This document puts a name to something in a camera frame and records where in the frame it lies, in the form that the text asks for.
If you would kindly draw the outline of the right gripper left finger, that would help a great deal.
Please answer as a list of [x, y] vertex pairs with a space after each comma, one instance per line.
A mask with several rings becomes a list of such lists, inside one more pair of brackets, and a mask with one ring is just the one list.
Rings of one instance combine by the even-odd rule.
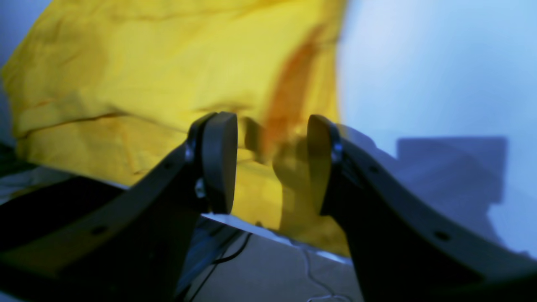
[[127, 190], [75, 177], [1, 206], [1, 291], [29, 302], [170, 302], [201, 214], [229, 214], [237, 116], [210, 113]]

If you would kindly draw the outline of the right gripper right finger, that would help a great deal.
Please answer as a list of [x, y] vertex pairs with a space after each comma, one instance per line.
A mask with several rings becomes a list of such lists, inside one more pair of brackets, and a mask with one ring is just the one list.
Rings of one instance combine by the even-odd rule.
[[535, 302], [535, 260], [430, 208], [326, 117], [306, 140], [311, 197], [344, 231], [365, 301]]

